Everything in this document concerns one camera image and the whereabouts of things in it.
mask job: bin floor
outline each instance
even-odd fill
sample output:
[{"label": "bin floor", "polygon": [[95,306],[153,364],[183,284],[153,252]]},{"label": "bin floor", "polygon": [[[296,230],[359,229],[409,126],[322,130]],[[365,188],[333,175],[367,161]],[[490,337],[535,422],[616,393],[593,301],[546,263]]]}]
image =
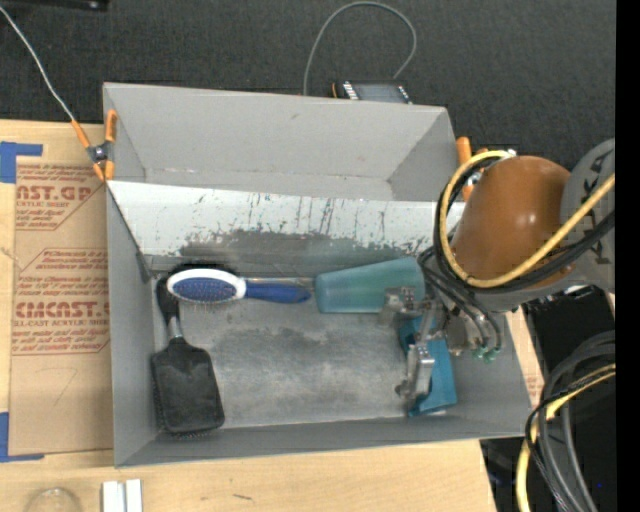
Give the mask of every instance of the bin floor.
[{"label": "bin floor", "polygon": [[321,314],[315,299],[181,305],[186,339],[209,351],[222,428],[404,415],[406,374],[395,331],[375,314]]}]

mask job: gray carpet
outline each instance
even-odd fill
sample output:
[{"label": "gray carpet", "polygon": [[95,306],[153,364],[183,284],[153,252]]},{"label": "gray carpet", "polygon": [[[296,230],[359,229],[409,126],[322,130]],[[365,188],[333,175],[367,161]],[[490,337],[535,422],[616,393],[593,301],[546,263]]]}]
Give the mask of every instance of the gray carpet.
[{"label": "gray carpet", "polygon": [[[82,121],[104,81],[299,94],[318,30],[343,0],[112,0],[105,13],[0,0]],[[513,147],[571,168],[615,136],[615,0],[390,0],[418,32],[400,78],[415,103],[448,107],[474,147]],[[310,92],[336,78],[387,79],[410,33],[376,8],[338,16]],[[0,117],[65,119],[0,19]]]}]

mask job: blue object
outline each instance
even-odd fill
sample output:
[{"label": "blue object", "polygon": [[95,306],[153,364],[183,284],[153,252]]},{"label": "blue object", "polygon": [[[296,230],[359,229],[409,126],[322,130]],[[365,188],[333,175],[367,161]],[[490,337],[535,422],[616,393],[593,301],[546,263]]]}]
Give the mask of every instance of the blue object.
[{"label": "blue object", "polygon": [[237,292],[232,284],[210,277],[181,279],[171,291],[181,299],[202,303],[224,302],[233,299]]},{"label": "blue object", "polygon": [[303,286],[280,283],[252,283],[248,281],[245,297],[280,302],[282,304],[298,304],[309,300],[311,292]]},{"label": "blue object", "polygon": [[411,286],[415,300],[425,295],[424,275],[415,258],[399,258],[320,274],[315,280],[321,313],[377,313],[387,288]]},{"label": "blue object", "polygon": [[179,299],[202,304],[243,297],[297,304],[311,297],[311,292],[303,286],[274,282],[252,283],[226,272],[207,269],[178,272],[171,276],[168,286],[169,292]]},{"label": "blue object", "polygon": [[16,455],[9,457],[9,413],[0,413],[0,462],[14,462],[19,460],[38,460],[44,457],[44,455]]},{"label": "blue object", "polygon": [[[420,330],[422,317],[414,318],[398,329],[400,344],[405,352],[415,344],[415,334]],[[435,362],[431,370],[431,389],[427,396],[418,398],[409,416],[441,411],[458,403],[456,385],[451,366],[451,355],[444,339],[427,341],[427,350]]]},{"label": "blue object", "polygon": [[42,156],[42,144],[0,142],[0,182],[16,182],[16,159],[18,156]]}]

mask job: white cable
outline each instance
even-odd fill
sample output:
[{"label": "white cable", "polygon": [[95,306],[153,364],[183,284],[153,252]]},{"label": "white cable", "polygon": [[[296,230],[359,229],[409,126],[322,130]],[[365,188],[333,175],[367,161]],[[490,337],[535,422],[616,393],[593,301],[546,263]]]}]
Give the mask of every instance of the white cable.
[{"label": "white cable", "polygon": [[7,21],[9,22],[9,25],[11,25],[13,30],[16,31],[16,34],[18,34],[18,37],[20,39],[22,39],[22,42],[27,47],[27,50],[29,50],[29,53],[33,57],[33,60],[36,61],[36,65],[38,66],[38,69],[40,70],[40,74],[42,75],[42,78],[44,78],[44,82],[47,84],[47,87],[49,88],[49,91],[51,91],[51,94],[53,94],[53,97],[57,100],[58,103],[60,103],[60,105],[62,106],[64,111],[67,113],[69,118],[72,121],[75,121],[76,118],[73,116],[73,113],[71,112],[71,110],[69,109],[67,104],[64,101],[62,101],[62,98],[58,95],[56,90],[53,88],[53,85],[51,85],[51,82],[49,81],[49,77],[47,76],[47,72],[44,70],[42,62],[40,62],[40,59],[39,59],[38,55],[36,54],[35,50],[31,46],[29,41],[27,40],[26,36],[22,33],[22,30],[20,30],[20,27],[18,27],[18,25],[16,25],[16,22],[13,21],[13,19],[11,19],[11,16],[9,16],[9,13],[7,11],[5,11],[4,7],[2,7],[1,5],[0,5],[0,12],[2,14],[4,14],[5,18],[7,18]]},{"label": "white cable", "polygon": [[404,24],[409,28],[409,30],[411,30],[411,35],[413,37],[413,46],[411,48],[411,52],[409,53],[409,56],[407,57],[407,59],[404,61],[404,64],[402,64],[402,66],[400,66],[400,69],[398,69],[398,71],[396,71],[396,73],[393,75],[394,79],[400,76],[400,73],[404,71],[404,68],[406,68],[409,62],[411,62],[411,59],[413,59],[413,56],[416,53],[416,49],[418,48],[418,35],[416,34],[416,29],[413,27],[409,19],[404,14],[402,14],[400,11],[397,11],[393,7],[389,7],[388,5],[381,4],[378,2],[353,2],[351,4],[344,5],[340,7],[337,11],[335,11],[331,16],[329,16],[329,18],[327,18],[327,21],[325,21],[324,25],[322,25],[322,28],[320,29],[320,32],[318,32],[318,36],[316,37],[316,40],[313,43],[313,47],[311,48],[311,53],[309,53],[309,59],[307,60],[307,66],[304,70],[304,79],[302,82],[303,96],[309,95],[308,82],[309,82],[309,70],[311,69],[311,61],[313,60],[313,56],[315,55],[316,49],[318,48],[318,43],[320,42],[320,39],[324,35],[324,32],[327,30],[327,27],[341,12],[344,12],[347,9],[351,9],[352,7],[360,7],[360,6],[379,7],[380,9],[384,9],[385,11],[395,14],[404,22]]}]

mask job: blue hairbrush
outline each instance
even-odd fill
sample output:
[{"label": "blue hairbrush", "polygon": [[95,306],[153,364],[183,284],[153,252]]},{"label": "blue hairbrush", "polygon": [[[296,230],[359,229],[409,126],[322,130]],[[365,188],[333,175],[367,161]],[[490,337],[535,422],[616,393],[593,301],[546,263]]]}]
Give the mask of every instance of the blue hairbrush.
[{"label": "blue hairbrush", "polygon": [[261,299],[282,304],[297,304],[311,297],[304,286],[276,282],[250,282],[211,268],[193,268],[173,274],[167,290],[179,300],[215,304],[235,299]]}]

